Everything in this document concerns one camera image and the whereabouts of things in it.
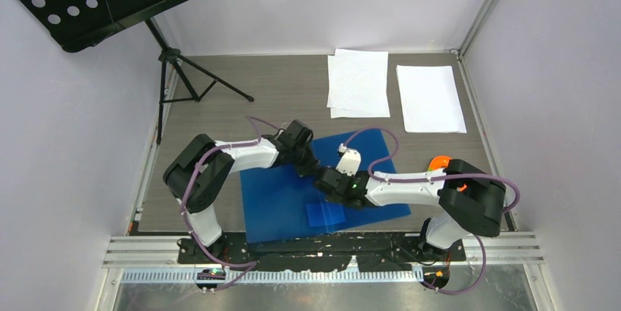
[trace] black mounting plate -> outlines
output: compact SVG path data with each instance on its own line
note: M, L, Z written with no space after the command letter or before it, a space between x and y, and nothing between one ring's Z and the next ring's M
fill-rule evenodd
M256 271L328 272L344 270L353 255L358 269L365 271L406 271L411 262L432 263L418 255L417 233L343 232L283 241L248 244L245 233L224 233L210 249L230 263L258 261ZM180 239L180 264L211 263L193 239ZM465 261L461 240L449 249L452 261Z

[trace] blue mat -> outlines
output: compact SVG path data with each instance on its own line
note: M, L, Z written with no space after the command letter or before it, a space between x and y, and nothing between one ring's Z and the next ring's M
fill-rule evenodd
M333 135L313 141L315 155L322 165L337 165L338 145L350 135ZM362 154L360 169L366 169L374 160L389 154L379 130L360 133L349 147ZM380 163L373 169L395 173L392 161ZM405 204L361 210L341 207L341 210L326 202L324 194L313 187L314 178L299 178L290 165L243 171L241 178L249 243L332 233L410 214Z

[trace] white enclosure wall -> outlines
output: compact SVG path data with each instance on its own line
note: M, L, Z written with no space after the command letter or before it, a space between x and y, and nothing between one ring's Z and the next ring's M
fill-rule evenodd
M18 0L0 7L0 305L92 309L155 125L159 48L140 25L68 54Z
M188 55L458 48L484 0L192 0L166 13Z
M618 310L619 0L499 0L466 63L567 310Z

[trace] sheet of paper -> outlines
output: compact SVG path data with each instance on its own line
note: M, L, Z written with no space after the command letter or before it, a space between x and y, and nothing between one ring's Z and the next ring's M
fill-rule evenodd
M329 64L327 107L390 116L386 96L388 52L338 49Z
M335 65L333 60L334 56L328 56L328 80L331 81L334 72L332 71L333 66ZM331 94L328 93L328 107L330 108L331 104ZM377 118L377 117L390 117L390 110L388 108L382 108L377 110L347 110L345 108L330 108L330 118Z
M397 79L406 132L466 132L451 66L397 66Z

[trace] tripod leg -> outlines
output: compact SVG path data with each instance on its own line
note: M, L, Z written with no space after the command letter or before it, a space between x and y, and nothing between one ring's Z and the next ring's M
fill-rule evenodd
M179 66L179 64L176 61L171 62L171 64L175 68L176 73L179 75L179 78L181 78L181 81L185 84L185 87L187 88L187 90L190 92L190 95L192 95L192 98L194 99L194 101L199 102L201 98L198 97L196 90L194 90L194 87L192 87L192 83L190 83L190 81L187 79L187 76L181 69L181 66Z
M183 56L183 55L178 55L177 56L179 59L181 59L183 62L189 64L190 66L196 68L197 70L203 72L204 74L208 75L209 77L217 80L218 82L224 84L225 86L227 86L230 90L235 91L236 93L238 93L239 95L245 97L248 101L252 102L254 101L254 98L246 93L244 93L243 91L239 90L238 88L235 88L234 86L232 86L231 84L229 84L227 81L223 80L222 78L214 75L213 73L211 73L210 71L204 69L200 64L195 63L194 61L190 60L189 58Z
M155 143L160 145L162 142L162 123L164 119L164 89L166 88L166 61L162 61L162 77L160 79L160 113L157 116L157 140Z

